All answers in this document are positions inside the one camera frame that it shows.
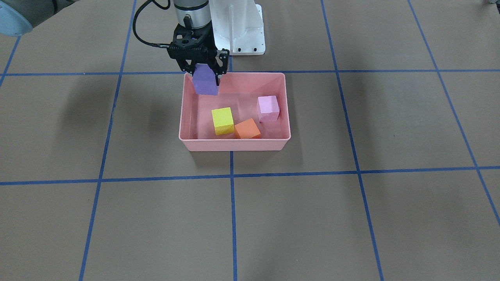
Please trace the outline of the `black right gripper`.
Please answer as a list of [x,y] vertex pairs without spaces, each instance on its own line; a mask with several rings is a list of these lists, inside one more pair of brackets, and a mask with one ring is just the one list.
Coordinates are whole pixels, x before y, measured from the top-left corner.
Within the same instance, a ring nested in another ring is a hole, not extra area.
[[190,75],[195,73],[195,64],[207,64],[214,73],[217,87],[220,86],[219,75],[227,73],[230,51],[216,47],[211,23],[195,29],[178,24],[167,52],[177,61],[181,71]]

